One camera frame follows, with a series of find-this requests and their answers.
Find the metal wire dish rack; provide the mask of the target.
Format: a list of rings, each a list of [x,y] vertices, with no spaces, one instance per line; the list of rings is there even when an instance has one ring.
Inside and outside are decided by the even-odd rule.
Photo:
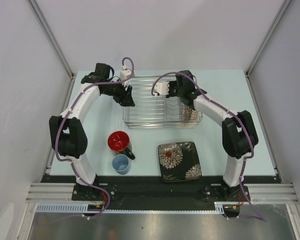
[[[137,76],[129,81],[135,107],[125,107],[123,122],[129,128],[194,128],[202,120],[182,120],[183,103],[178,97],[152,96],[151,90],[158,75]]]

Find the red patterned bowl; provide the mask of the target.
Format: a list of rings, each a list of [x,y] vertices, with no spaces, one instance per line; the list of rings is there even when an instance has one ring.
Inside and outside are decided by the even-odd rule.
[[[182,106],[181,119],[183,121],[196,121],[199,118],[199,113],[189,106]]]

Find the black floral square plate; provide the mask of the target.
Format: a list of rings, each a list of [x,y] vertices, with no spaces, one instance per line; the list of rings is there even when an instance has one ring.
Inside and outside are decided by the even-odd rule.
[[[202,177],[199,155],[193,141],[161,144],[157,152],[164,182],[192,181]]]

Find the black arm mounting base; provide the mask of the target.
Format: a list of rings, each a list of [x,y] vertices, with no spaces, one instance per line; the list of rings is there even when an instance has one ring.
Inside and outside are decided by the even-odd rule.
[[[165,182],[160,176],[99,176],[115,211],[205,211],[215,202],[238,202],[240,187],[228,188],[221,176]]]

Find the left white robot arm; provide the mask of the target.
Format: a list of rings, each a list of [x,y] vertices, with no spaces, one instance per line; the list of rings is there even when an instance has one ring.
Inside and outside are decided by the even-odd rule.
[[[122,107],[133,107],[132,86],[128,81],[135,76],[134,69],[121,65],[117,80],[114,69],[105,63],[97,63],[95,70],[80,81],[80,89],[69,106],[58,116],[49,119],[51,145],[59,162],[67,162],[72,168],[76,182],[84,185],[83,194],[90,200],[100,196],[101,188],[94,184],[96,173],[86,155],[88,138],[83,121],[93,103],[107,95]]]

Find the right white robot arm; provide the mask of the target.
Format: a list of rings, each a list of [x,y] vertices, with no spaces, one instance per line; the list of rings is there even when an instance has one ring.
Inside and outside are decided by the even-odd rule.
[[[200,88],[189,70],[168,72],[164,77],[175,76],[163,86],[167,98],[178,97],[187,107],[206,115],[221,127],[222,146],[227,154],[225,172],[222,177],[220,195],[232,201],[243,191],[246,161],[255,156],[258,134],[249,111],[234,111],[214,100]]]

